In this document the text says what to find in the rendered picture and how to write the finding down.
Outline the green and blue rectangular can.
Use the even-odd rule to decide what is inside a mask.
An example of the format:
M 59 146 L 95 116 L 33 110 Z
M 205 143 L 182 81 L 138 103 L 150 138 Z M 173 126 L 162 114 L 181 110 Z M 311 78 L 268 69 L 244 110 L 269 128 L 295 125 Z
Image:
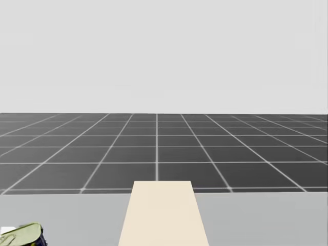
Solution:
M 40 223 L 25 224 L 0 234 L 0 246 L 48 246 Z

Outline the tall board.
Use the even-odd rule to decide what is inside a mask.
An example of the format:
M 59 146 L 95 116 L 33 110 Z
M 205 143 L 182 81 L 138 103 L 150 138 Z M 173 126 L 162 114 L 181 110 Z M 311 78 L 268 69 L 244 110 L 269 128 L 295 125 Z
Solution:
M 135 181 L 118 246 L 209 246 L 190 181 Z

